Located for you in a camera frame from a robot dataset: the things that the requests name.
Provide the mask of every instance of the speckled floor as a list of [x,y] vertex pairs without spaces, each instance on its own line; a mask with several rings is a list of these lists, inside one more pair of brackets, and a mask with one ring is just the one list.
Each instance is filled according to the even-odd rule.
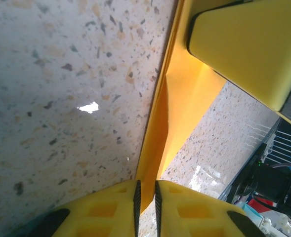
[[[0,1],[0,236],[134,178],[174,3]],[[163,178],[216,197],[276,119],[227,84]]]

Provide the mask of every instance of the red object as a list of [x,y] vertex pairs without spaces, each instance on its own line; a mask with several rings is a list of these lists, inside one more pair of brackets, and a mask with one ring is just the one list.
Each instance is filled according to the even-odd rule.
[[[259,198],[259,197],[257,197],[257,199],[262,201],[263,203],[266,203],[267,205],[270,205],[270,206],[273,206],[273,204],[274,204],[272,201],[268,201],[268,200],[265,200],[265,199],[262,199],[262,198]],[[271,209],[263,206],[262,204],[258,203],[254,199],[249,201],[248,205],[251,206],[252,208],[254,208],[258,213],[262,213],[262,212],[271,210]]]

